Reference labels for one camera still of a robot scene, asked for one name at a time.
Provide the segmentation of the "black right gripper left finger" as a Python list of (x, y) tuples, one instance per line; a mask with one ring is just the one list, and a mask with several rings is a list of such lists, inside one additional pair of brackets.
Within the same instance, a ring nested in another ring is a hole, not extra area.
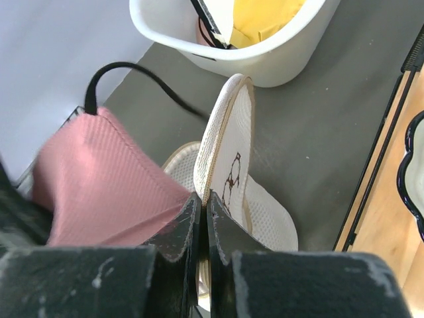
[(201, 202), (139, 246), (11, 247), (1, 256), (2, 317), (198, 317)]

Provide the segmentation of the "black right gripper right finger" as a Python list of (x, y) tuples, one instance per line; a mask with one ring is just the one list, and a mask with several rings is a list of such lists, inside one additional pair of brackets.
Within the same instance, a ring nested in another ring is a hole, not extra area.
[(213, 317), (409, 317), (394, 273), (351, 252), (273, 252), (211, 193), (207, 207)]

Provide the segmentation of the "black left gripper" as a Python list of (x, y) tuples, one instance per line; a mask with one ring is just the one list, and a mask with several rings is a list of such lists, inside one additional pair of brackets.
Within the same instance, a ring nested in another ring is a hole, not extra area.
[(1, 168), (1, 254), (16, 247), (44, 246), (53, 214), (23, 197)]

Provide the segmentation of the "pink black bra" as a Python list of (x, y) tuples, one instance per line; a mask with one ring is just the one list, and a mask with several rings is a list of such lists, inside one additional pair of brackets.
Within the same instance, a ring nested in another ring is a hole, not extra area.
[(117, 68), (161, 83), (138, 64), (107, 64), (87, 87), (83, 113), (40, 149), (32, 170), (32, 199), (53, 215), (50, 246), (142, 244), (189, 198), (189, 191), (141, 150), (117, 118), (98, 106), (97, 84)]

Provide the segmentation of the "white mesh bra laundry bag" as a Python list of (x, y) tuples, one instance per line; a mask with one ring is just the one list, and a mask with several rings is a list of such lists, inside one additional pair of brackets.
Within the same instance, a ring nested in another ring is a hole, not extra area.
[(213, 317), (229, 295), (229, 262), (239, 250), (294, 252), (298, 237), (287, 210), (248, 173), (254, 130), (254, 86), (244, 75), (224, 84), (200, 142), (179, 148), (164, 171), (199, 197), (193, 234), (199, 302)]

